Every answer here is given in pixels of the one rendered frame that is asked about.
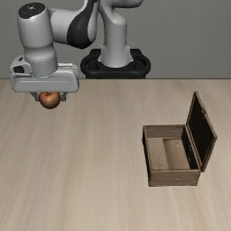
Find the red apple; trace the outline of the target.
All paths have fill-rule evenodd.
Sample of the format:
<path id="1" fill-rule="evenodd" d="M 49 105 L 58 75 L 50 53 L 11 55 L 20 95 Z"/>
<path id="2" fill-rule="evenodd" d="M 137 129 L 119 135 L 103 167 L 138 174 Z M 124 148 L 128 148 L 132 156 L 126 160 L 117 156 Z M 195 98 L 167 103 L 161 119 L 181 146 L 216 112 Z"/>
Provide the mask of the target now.
<path id="1" fill-rule="evenodd" d="M 53 109 L 60 103 L 60 94 L 58 92 L 41 92 L 39 101 L 46 109 Z"/>

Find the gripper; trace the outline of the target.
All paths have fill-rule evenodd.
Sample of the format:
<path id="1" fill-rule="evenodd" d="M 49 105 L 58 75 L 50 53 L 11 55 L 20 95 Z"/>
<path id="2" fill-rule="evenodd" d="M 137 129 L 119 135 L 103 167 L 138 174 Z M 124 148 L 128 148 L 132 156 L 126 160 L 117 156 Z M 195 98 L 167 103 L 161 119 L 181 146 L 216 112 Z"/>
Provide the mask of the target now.
<path id="1" fill-rule="evenodd" d="M 37 92 L 60 92 L 60 101 L 64 102 L 68 93 L 79 90 L 79 69 L 71 63 L 59 63 L 54 73 L 36 77 L 24 56 L 18 56 L 12 62 L 10 71 L 12 89 L 15 92 L 31 92 L 35 101 L 40 101 Z"/>

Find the wooden box lid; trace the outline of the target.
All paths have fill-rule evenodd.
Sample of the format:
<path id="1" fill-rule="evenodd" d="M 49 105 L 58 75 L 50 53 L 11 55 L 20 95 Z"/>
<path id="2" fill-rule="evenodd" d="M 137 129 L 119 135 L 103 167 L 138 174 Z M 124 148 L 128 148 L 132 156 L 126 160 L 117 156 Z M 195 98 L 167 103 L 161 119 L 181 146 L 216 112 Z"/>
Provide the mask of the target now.
<path id="1" fill-rule="evenodd" d="M 193 94 L 186 126 L 198 166 L 204 172 L 213 152 L 217 134 L 198 91 Z"/>

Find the wooden box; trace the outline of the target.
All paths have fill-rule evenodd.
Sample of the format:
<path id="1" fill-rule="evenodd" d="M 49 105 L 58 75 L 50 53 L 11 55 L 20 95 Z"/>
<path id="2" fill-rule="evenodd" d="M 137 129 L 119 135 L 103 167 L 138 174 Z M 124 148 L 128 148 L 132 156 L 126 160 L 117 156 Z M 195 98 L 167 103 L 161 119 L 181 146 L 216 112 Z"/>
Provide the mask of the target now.
<path id="1" fill-rule="evenodd" d="M 185 125 L 145 125 L 143 151 L 150 187 L 198 184 L 200 168 Z"/>

